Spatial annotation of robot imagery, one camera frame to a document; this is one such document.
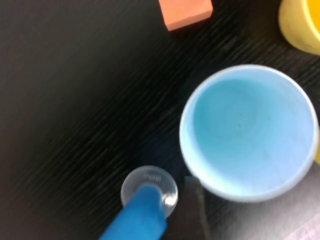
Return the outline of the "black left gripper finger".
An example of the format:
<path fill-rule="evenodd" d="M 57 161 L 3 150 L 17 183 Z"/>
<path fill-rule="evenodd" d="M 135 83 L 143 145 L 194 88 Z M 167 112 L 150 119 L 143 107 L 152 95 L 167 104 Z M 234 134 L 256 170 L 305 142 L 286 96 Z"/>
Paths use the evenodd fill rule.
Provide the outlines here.
<path fill-rule="evenodd" d="M 185 177 L 186 210 L 184 233 L 187 240 L 210 240 L 211 233 L 205 209 L 204 189 L 198 178 Z"/>

